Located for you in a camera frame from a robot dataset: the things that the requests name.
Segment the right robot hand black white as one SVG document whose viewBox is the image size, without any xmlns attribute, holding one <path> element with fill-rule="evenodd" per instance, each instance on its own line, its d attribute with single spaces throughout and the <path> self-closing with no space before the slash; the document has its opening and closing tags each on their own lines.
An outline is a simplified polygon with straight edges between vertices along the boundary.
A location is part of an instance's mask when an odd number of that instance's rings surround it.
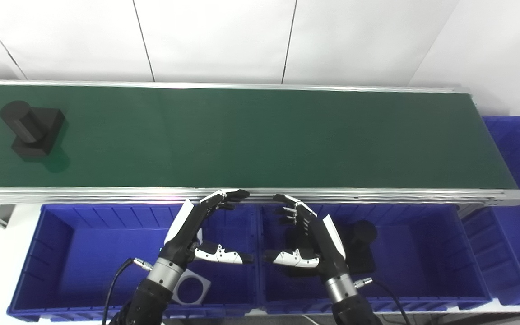
<svg viewBox="0 0 520 325">
<path fill-rule="evenodd" d="M 274 194 L 273 199 L 285 204 L 278 212 L 293 221 L 307 237 L 310 248 L 266 250 L 264 261 L 287 267 L 313 268 L 323 283 L 347 275 L 344 247 L 331 217 L 321 218 L 305 202 L 287 194 Z"/>
</svg>

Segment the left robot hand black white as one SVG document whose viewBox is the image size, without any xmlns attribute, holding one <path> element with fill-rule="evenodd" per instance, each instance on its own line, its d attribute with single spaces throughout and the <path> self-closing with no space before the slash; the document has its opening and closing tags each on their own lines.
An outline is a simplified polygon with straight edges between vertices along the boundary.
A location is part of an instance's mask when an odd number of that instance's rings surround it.
<svg viewBox="0 0 520 325">
<path fill-rule="evenodd" d="M 196 205 L 186 200 L 168 230 L 159 257 L 186 269 L 194 260 L 225 264 L 252 264 L 253 255 L 227 249 L 219 243 L 200 242 L 198 233 L 204 220 L 219 209 L 233 210 L 249 197 L 243 189 L 220 189 L 202 198 Z"/>
</svg>

